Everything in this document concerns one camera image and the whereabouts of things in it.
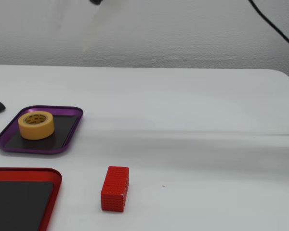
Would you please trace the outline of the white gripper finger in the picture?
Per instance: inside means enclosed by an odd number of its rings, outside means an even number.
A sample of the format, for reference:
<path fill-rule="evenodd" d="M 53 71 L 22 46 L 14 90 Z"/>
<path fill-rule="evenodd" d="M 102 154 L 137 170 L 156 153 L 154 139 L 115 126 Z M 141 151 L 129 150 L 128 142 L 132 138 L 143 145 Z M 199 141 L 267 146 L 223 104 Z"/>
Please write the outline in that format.
<path fill-rule="evenodd" d="M 86 52 L 93 47 L 100 37 L 102 27 L 115 18 L 126 5 L 126 0 L 90 0 L 96 10 L 92 20 L 85 29 L 82 43 L 82 51 Z"/>

